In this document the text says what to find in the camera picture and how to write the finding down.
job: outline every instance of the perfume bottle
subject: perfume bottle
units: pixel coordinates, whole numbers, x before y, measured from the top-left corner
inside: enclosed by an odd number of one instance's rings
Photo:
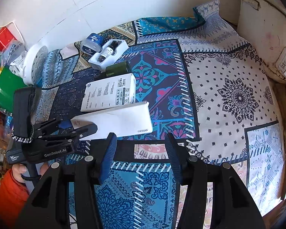
[[[118,42],[113,41],[109,46],[106,47],[106,49],[103,51],[103,53],[98,57],[99,62],[103,62],[108,56],[112,55],[116,48],[118,47]]]

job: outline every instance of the round white fan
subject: round white fan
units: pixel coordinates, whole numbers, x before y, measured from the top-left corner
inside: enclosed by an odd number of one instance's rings
[[[25,59],[23,69],[23,82],[26,85],[37,84],[42,76],[43,64],[48,56],[49,50],[45,45],[36,43],[33,45]]]

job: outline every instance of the metal screw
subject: metal screw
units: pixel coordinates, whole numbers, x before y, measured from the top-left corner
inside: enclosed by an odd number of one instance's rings
[[[229,163],[227,163],[227,162],[224,162],[224,163],[222,164],[222,166],[223,166],[225,169],[230,169],[230,167],[231,167],[231,165],[230,165]]]
[[[51,164],[51,167],[52,167],[53,169],[56,169],[56,168],[59,167],[59,163],[58,163],[58,162],[52,163],[52,164]]]
[[[196,156],[189,156],[188,159],[191,161],[191,162],[196,162],[198,160],[198,158]]]
[[[93,160],[93,156],[87,156],[87,157],[85,157],[85,161],[86,162],[90,162],[90,161],[92,161]]]

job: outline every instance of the green plastic container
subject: green plastic container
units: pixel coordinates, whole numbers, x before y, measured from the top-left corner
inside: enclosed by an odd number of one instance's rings
[[[0,74],[0,111],[6,115],[13,113],[14,92],[16,89],[26,87],[21,77],[11,73],[4,67]]]

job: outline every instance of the red object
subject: red object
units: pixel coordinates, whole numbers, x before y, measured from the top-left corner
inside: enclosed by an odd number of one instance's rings
[[[7,27],[2,27],[0,29],[0,51],[3,52],[13,39],[16,38],[12,35],[10,30],[8,30]]]
[[[0,185],[0,219],[8,228],[14,228],[28,197],[27,188],[14,179],[12,170],[9,169]]]

